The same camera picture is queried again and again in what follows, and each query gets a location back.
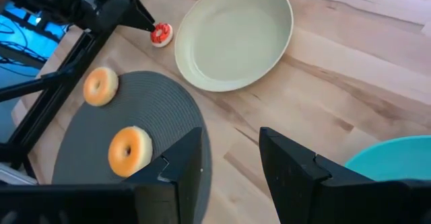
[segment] donut hole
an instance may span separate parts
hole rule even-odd
[[[92,93],[93,94],[97,93],[101,87],[102,87],[102,82],[100,80],[95,81],[93,83]]]
[[[132,148],[130,146],[127,146],[126,149],[124,150],[124,155],[128,157],[130,156],[131,152],[132,152]]]

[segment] dish rim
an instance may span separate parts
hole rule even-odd
[[[185,24],[185,19],[186,18],[188,18],[189,16],[190,16],[190,13],[193,11],[193,9],[197,6],[197,4],[200,2],[201,0],[197,0],[194,4],[193,4],[193,6],[190,8],[190,10],[188,10],[188,12],[184,15],[184,17],[182,18],[182,20],[181,20],[181,23],[180,23],[180,26],[178,27],[178,32],[176,33],[177,35],[179,35],[180,34],[180,32],[181,32],[181,30],[182,30],[182,28],[184,27],[184,24]],[[197,88],[199,88],[199,89],[202,89],[202,90],[205,90],[205,91],[210,91],[210,92],[227,92],[227,91],[233,91],[233,90],[236,90],[236,89],[241,89],[241,88],[244,88],[244,87],[246,87],[246,86],[249,86],[249,85],[251,85],[251,84],[253,84],[253,83],[255,83],[256,81],[258,81],[258,80],[260,80],[262,77],[264,77],[266,74],[268,74],[268,72],[270,72],[270,70],[272,70],[275,66],[276,66],[276,64],[280,61],[280,59],[283,57],[283,55],[286,53],[286,49],[287,49],[287,47],[288,47],[288,45],[289,45],[289,43],[290,43],[290,40],[291,40],[291,38],[292,38],[292,34],[293,34],[293,29],[294,29],[294,13],[293,13],[293,9],[292,9],[292,5],[290,4],[290,1],[289,0],[286,0],[286,3],[288,4],[288,8],[289,8],[289,13],[290,13],[290,18],[291,18],[291,20],[290,20],[290,28],[289,28],[289,36],[288,36],[288,39],[286,40],[286,43],[285,43],[285,45],[284,45],[284,47],[283,47],[283,50],[280,52],[280,55],[277,57],[277,59],[272,63],[272,65],[270,66],[270,67],[268,67],[268,69],[265,71],[265,72],[263,72],[260,76],[257,76],[257,77],[255,77],[255,78],[252,78],[251,80],[248,80],[248,81],[246,81],[246,83],[244,84],[244,85],[235,85],[235,87],[232,87],[232,88],[230,88],[230,89],[214,89],[215,87],[213,87],[213,88],[208,88],[208,87],[201,87],[201,86],[198,86],[198,85],[195,85],[194,83],[192,83],[187,77],[186,77],[186,75],[184,74],[184,72],[183,72],[183,70],[181,69],[181,67],[178,65],[178,60],[177,60],[177,58],[179,57],[178,56],[178,53],[177,53],[177,45],[178,45],[178,36],[176,36],[175,37],[175,43],[174,43],[174,57],[175,57],[175,63],[176,63],[176,67],[178,68],[178,70],[180,71],[180,73],[181,73],[181,75],[191,84],[191,85],[193,85],[193,86],[195,86],[195,87],[197,87]]]

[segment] gray placemat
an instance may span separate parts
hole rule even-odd
[[[202,168],[195,223],[205,214],[211,184],[211,153],[203,117],[190,94],[177,82],[154,72],[119,77],[119,90],[103,107],[84,103],[73,117],[55,163],[53,184],[112,184],[123,178],[108,162],[112,138],[126,126],[144,129],[153,141],[153,159],[191,129],[203,127]]]

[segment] ceramic dish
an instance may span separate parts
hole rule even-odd
[[[275,66],[292,28],[288,0],[198,0],[178,29],[176,64],[198,88],[238,89]]]

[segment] black metal frame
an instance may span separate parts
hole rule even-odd
[[[43,89],[9,141],[0,145],[1,161],[12,163],[11,167],[14,169],[18,169],[23,163],[28,162],[27,154],[55,117],[112,32],[113,29],[99,35],[83,33],[57,72],[1,90],[0,101]]]
[[[28,175],[34,177],[27,155],[116,26],[122,24],[147,31],[155,30],[154,18],[138,0],[114,0],[118,1],[121,4],[116,4],[115,7],[116,23],[103,30],[101,28],[93,32],[84,32],[56,72],[42,75],[40,79],[0,89],[0,102],[43,90],[8,142],[0,144],[0,162],[10,163],[16,170],[23,164]]]

